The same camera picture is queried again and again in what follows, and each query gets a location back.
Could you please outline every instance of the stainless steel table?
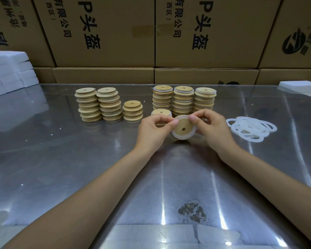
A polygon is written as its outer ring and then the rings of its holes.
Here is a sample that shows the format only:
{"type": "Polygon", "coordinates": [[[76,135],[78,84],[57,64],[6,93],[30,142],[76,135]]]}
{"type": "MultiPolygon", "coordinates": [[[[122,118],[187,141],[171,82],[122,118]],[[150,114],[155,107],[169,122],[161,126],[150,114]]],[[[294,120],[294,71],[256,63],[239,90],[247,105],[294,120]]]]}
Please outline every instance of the stainless steel table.
{"type": "MultiPolygon", "coordinates": [[[[0,96],[0,210],[8,216],[4,225],[28,225],[133,148],[139,122],[81,120],[74,93],[87,86],[36,85],[0,96]]],[[[139,100],[144,116],[151,114],[152,86],[114,87],[123,102],[139,100]]],[[[234,136],[240,146],[311,187],[311,98],[277,86],[211,87],[217,90],[214,110],[226,118],[255,117],[278,127],[261,143],[234,136]]],[[[287,246],[311,248],[311,243],[198,134],[187,141],[166,139],[92,245],[287,246]]]]}

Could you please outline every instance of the person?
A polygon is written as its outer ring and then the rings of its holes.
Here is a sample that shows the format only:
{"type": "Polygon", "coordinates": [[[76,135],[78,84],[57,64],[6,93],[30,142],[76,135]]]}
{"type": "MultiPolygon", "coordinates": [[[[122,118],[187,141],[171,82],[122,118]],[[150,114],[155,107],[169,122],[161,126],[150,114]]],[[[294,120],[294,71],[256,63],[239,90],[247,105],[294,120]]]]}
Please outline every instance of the person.
{"type": "MultiPolygon", "coordinates": [[[[310,187],[241,149],[220,114],[203,109],[191,114],[189,119],[224,163],[243,176],[311,240],[310,187]]],[[[88,248],[129,185],[177,124],[178,120],[160,114],[143,119],[131,152],[36,219],[3,248],[88,248]],[[157,128],[155,124],[159,121],[168,124],[157,128]]]]}

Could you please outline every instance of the person's right arm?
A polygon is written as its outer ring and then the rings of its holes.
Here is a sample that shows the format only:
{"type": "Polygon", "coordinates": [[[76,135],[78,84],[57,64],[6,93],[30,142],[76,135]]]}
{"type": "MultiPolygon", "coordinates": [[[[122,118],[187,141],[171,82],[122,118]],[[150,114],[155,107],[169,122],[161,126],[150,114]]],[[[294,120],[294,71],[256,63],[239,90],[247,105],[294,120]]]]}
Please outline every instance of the person's right arm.
{"type": "Polygon", "coordinates": [[[203,109],[190,115],[189,119],[222,161],[244,177],[311,240],[310,187],[240,148],[222,115],[203,109]],[[205,117],[211,124],[199,117],[205,117]]]}

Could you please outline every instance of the brown cardboard box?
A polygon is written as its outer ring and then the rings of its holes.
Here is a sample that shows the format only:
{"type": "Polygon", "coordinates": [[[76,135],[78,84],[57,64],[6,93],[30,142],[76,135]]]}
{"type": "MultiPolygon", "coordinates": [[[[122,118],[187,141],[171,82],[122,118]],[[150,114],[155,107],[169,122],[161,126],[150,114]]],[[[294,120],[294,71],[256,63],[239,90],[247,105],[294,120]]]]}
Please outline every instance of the brown cardboard box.
{"type": "Polygon", "coordinates": [[[284,0],[259,68],[311,68],[311,0],[284,0]]]}
{"type": "Polygon", "coordinates": [[[137,67],[58,67],[53,69],[57,83],[75,84],[153,84],[154,68],[137,67]]]}
{"type": "Polygon", "coordinates": [[[256,85],[278,85],[280,81],[311,81],[311,69],[261,69],[256,85]]]}
{"type": "Polygon", "coordinates": [[[37,75],[39,83],[56,83],[53,68],[35,67],[33,70],[37,75]]]}
{"type": "Polygon", "coordinates": [[[156,68],[156,84],[254,85],[256,69],[156,68]]]}
{"type": "Polygon", "coordinates": [[[0,0],[0,50],[25,51],[33,66],[55,66],[31,0],[0,0]]]}
{"type": "Polygon", "coordinates": [[[279,4],[156,0],[156,66],[256,68],[279,4]]]}
{"type": "Polygon", "coordinates": [[[154,0],[34,3],[58,66],[154,66],[154,0]]]}

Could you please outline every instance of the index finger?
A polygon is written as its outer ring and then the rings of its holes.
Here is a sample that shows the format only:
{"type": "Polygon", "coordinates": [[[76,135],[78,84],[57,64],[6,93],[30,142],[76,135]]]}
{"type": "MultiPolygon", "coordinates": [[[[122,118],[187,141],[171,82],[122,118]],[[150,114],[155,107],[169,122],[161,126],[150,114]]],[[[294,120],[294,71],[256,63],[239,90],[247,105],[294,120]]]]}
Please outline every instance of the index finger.
{"type": "Polygon", "coordinates": [[[159,113],[159,114],[154,114],[149,117],[146,117],[145,120],[152,121],[154,123],[159,122],[159,121],[171,122],[172,120],[174,120],[174,118],[159,113]]]}
{"type": "Polygon", "coordinates": [[[221,116],[221,114],[216,113],[210,109],[202,109],[202,110],[199,110],[197,112],[192,113],[192,115],[195,115],[198,118],[205,117],[210,122],[216,120],[217,118],[219,118],[221,116]]]}

